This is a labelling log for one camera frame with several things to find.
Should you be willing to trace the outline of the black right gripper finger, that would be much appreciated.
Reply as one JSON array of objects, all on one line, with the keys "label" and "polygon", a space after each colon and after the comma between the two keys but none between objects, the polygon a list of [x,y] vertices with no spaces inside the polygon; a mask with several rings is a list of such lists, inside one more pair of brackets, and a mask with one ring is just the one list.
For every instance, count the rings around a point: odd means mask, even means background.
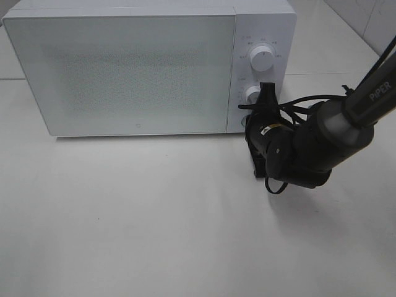
[{"label": "black right gripper finger", "polygon": [[273,82],[261,82],[259,104],[277,104],[275,84]]},{"label": "black right gripper finger", "polygon": [[267,171],[266,171],[266,160],[264,156],[256,150],[253,146],[249,146],[249,151],[251,154],[251,159],[254,165],[254,176],[259,179],[259,178],[266,178],[267,177]]}]

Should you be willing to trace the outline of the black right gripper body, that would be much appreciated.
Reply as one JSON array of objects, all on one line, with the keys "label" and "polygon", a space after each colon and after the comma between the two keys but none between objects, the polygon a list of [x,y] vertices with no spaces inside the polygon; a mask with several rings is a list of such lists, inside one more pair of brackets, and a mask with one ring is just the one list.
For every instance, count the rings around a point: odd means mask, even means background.
[{"label": "black right gripper body", "polygon": [[244,109],[251,112],[245,125],[249,151],[252,158],[265,158],[275,136],[292,131],[291,123],[281,116],[276,97],[258,98],[255,103],[244,105]]}]

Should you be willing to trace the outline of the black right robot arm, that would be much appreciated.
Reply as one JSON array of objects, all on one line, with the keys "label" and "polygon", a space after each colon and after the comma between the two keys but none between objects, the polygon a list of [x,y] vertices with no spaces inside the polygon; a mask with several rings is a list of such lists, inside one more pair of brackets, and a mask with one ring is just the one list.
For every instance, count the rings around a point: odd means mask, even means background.
[{"label": "black right robot arm", "polygon": [[[374,125],[395,109],[395,41],[392,40],[355,89],[345,95],[311,95],[279,104],[273,83],[260,83],[244,130],[256,178],[267,191],[287,185],[314,189],[332,169],[367,147]],[[271,190],[270,179],[281,182]]]}]

